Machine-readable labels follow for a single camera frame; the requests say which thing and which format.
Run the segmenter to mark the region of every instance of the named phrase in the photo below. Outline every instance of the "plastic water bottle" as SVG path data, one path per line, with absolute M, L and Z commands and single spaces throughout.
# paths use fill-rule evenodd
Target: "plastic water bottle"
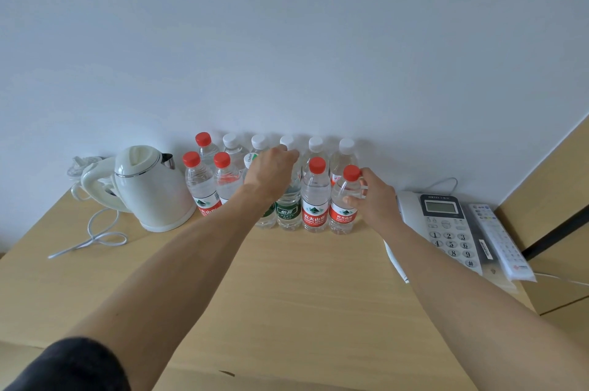
M 246 165 L 243 158 L 248 154 L 247 149 L 244 148 L 237 140 L 237 135 L 231 133 L 223 137 L 223 144 L 225 145 L 225 152 L 231 157 L 231 163 L 237 168 L 243 178 L 245 178 Z
M 323 158 L 313 157 L 309 161 L 309 171 L 303 177 L 300 193 L 305 229 L 314 233 L 325 230 L 328 226 L 331 183 Z
M 243 161 L 246 165 L 246 169 L 250 168 L 250 165 L 258 155 L 268 149 L 268 140 L 262 134 L 256 134 L 252 137 L 253 150 L 248 153 Z M 272 228 L 276 223 L 275 204 L 272 203 L 270 208 L 264 213 L 262 217 L 256 222 L 258 228 Z
M 208 132 L 201 132 L 194 139 L 196 140 L 196 144 L 198 144 L 198 155 L 200 155 L 200 159 L 214 171 L 215 163 L 213 159 L 218 154 L 219 148 L 211 142 L 211 136 Z
M 329 157 L 325 149 L 323 148 L 323 138 L 320 136 L 312 136 L 309 139 L 309 149 L 303 156 L 302 164 L 302 175 L 305 176 L 305 172 L 309 170 L 309 161 L 313 157 L 321 157 L 325 160 L 326 172 L 329 172 Z
M 182 157 L 186 165 L 186 186 L 200 213 L 203 216 L 211 214 L 213 209 L 221 206 L 221 199 L 217 194 L 217 186 L 213 178 L 211 168 L 200 161 L 200 155 L 196 152 L 186 152 Z
M 280 138 L 280 144 L 288 150 L 295 149 L 295 139 L 291 135 Z M 276 217 L 283 230 L 294 231 L 303 221 L 300 213 L 300 157 L 293 166 L 291 184 L 276 202 Z
M 329 207 L 329 228 L 335 234 L 349 234 L 356 219 L 356 208 L 350 208 L 343 198 L 351 195 L 362 197 L 362 186 L 359 182 L 360 168 L 355 165 L 347 165 L 343 169 L 343 175 L 332 188 L 332 202 Z
M 239 175 L 239 171 L 231 163 L 231 157 L 227 152 L 219 152 L 214 157 L 215 162 L 215 184 L 217 186 L 217 194 L 221 199 L 221 203 L 226 203 L 237 189 L 243 185 L 243 177 Z
M 356 143 L 350 138 L 343 138 L 339 142 L 339 150 L 335 151 L 329 160 L 329 177 L 332 186 L 339 180 L 343 174 L 343 168 L 347 165 L 358 165 L 358 158 L 354 154 Z

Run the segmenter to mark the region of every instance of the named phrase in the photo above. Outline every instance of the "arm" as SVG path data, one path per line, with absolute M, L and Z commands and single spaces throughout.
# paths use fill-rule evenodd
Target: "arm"
M 387 241 L 424 311 L 477 388 L 589 389 L 586 351 L 405 225 L 393 187 L 368 168 L 362 173 L 366 199 L 348 197 L 348 203 Z
M 176 235 L 68 336 L 107 346 L 134 391 L 152 389 L 247 233 L 286 190 L 297 158 L 284 146 L 257 157 L 231 200 Z

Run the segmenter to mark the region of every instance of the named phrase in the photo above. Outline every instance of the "kettle spout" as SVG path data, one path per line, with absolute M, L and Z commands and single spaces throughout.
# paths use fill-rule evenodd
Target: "kettle spout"
M 163 164 L 166 168 L 176 168 L 176 163 L 174 163 L 174 156 L 170 153 L 161 154 L 161 164 Z

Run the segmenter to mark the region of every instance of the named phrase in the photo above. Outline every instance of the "electric kettle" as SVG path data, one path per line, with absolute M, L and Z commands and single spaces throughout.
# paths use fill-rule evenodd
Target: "electric kettle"
M 114 194 L 108 194 L 99 179 L 110 178 Z M 184 175 L 175 168 L 169 153 L 151 146 L 131 146 L 116 157 L 93 163 L 80 180 L 98 203 L 122 212 L 132 212 L 148 231 L 170 231 L 186 222 L 196 210 Z

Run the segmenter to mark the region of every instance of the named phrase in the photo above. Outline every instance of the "number button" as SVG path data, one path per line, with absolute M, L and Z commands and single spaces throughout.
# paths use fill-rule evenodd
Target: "number button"
M 464 261 L 464 265 L 470 268 L 475 268 L 478 266 L 478 262 L 476 262 L 474 259 L 468 259 Z

